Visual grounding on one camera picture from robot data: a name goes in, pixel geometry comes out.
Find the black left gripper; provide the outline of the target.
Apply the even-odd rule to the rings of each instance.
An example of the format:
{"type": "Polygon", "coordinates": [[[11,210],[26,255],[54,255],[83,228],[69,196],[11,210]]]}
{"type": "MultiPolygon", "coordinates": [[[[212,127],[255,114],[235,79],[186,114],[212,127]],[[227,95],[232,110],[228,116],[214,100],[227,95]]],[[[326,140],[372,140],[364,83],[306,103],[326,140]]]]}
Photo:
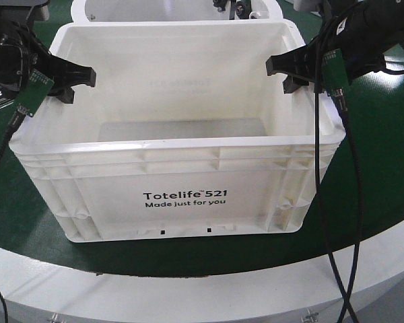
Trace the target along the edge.
{"type": "Polygon", "coordinates": [[[96,86],[96,72],[92,67],[52,57],[28,26],[0,20],[0,91],[3,97],[14,99],[25,89],[33,69],[53,77],[55,87],[48,95],[64,104],[74,102],[72,86],[96,86]]]}

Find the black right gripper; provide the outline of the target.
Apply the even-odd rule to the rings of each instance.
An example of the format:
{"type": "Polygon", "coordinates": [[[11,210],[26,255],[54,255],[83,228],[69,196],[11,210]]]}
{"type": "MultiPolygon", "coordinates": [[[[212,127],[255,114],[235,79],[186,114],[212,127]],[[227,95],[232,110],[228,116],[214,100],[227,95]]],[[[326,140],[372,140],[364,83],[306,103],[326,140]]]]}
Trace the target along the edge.
{"type": "Polygon", "coordinates": [[[404,1],[321,1],[318,10],[323,24],[310,45],[272,55],[265,63],[268,76],[287,75],[285,94],[308,86],[304,79],[320,79],[316,64],[329,50],[341,51],[349,81],[369,72],[404,73],[389,69],[384,58],[396,45],[404,50],[404,1]]]}

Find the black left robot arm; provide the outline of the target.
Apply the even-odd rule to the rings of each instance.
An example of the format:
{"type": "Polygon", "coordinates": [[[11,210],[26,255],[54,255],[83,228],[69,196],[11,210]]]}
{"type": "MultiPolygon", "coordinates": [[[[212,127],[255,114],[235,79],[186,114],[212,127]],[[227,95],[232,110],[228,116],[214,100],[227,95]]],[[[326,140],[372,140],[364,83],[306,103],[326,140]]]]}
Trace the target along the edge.
{"type": "Polygon", "coordinates": [[[73,103],[73,86],[96,85],[96,72],[52,55],[33,32],[36,20],[47,20],[49,1],[0,1],[0,92],[14,99],[37,70],[53,81],[48,95],[73,103]]]}

